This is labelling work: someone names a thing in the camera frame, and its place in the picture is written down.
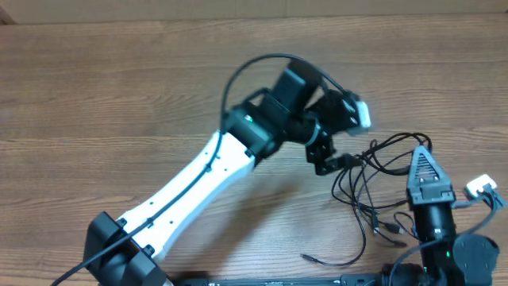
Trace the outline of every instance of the wall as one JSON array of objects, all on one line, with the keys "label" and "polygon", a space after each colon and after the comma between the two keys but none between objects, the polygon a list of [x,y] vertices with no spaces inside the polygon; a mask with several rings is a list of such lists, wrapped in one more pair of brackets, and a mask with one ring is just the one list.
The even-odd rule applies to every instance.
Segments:
[{"label": "wall", "polygon": [[19,24],[40,24],[235,17],[502,13],[508,10],[508,0],[0,0],[0,6]]}]

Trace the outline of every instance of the wooden surface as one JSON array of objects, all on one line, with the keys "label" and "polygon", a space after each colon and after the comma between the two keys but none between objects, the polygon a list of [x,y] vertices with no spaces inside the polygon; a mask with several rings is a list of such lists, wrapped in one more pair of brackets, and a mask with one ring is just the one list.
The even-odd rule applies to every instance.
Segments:
[{"label": "wooden surface", "polygon": [[[90,220],[136,206],[194,158],[217,127],[233,69],[266,52],[304,56],[368,102],[375,131],[337,136],[339,153],[424,132],[457,190],[488,173],[508,198],[507,27],[506,14],[0,27],[0,284],[48,285],[77,264]],[[230,102],[271,86],[283,64],[246,72]],[[299,257],[346,261],[359,250],[332,181],[314,175],[302,146],[285,144],[206,208],[161,267],[268,278],[393,262],[404,250],[370,234],[347,268]],[[403,198],[404,188],[386,176],[371,187],[376,203]],[[486,213],[457,211],[456,224],[464,230]],[[502,247],[495,285],[508,285],[507,219],[502,212],[482,230]],[[66,284],[95,282],[82,271]]]},{"label": "wooden surface", "polygon": [[508,0],[0,0],[20,24],[504,13]]}]

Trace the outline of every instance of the robotic arm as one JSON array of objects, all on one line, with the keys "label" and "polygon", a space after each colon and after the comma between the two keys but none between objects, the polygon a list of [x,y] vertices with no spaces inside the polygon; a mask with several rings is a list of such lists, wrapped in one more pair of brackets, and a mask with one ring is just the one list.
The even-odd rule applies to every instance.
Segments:
[{"label": "robotic arm", "polygon": [[[307,107],[318,87],[325,94]],[[250,102],[260,95],[259,105]],[[85,266],[102,286],[171,285],[156,263],[164,260],[177,237],[231,183],[247,176],[285,141],[305,145],[307,161],[315,165],[318,175],[334,172],[346,162],[333,157],[332,135],[361,133],[371,126],[367,105],[357,95],[329,90],[323,72],[299,58],[291,60],[271,90],[260,89],[223,120],[222,132],[218,130],[198,156],[154,196],[117,221],[102,212],[90,224],[83,260],[91,261]],[[164,209],[168,202],[170,207]]]}]

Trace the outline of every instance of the wooden table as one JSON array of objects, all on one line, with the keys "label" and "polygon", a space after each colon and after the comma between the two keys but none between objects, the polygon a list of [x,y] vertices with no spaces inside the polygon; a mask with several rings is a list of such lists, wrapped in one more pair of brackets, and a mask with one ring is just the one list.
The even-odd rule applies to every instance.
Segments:
[{"label": "wooden table", "polygon": [[[457,190],[488,173],[508,199],[506,14],[3,26],[0,284],[48,285],[79,263],[90,220],[136,206],[194,158],[217,128],[233,69],[267,52],[304,56],[368,102],[375,130],[337,136],[339,153],[424,132]],[[270,87],[283,65],[245,72],[230,102]],[[299,257],[347,261],[359,251],[356,220],[331,198],[332,181],[314,175],[301,145],[285,144],[212,203],[161,267],[231,279],[377,272],[405,250],[370,234],[347,268]],[[394,202],[405,179],[380,176],[371,189],[376,203]],[[457,211],[459,230],[487,211]],[[508,285],[507,219],[502,212],[482,230],[502,247],[495,285]],[[66,285],[96,282],[81,271]]]}]

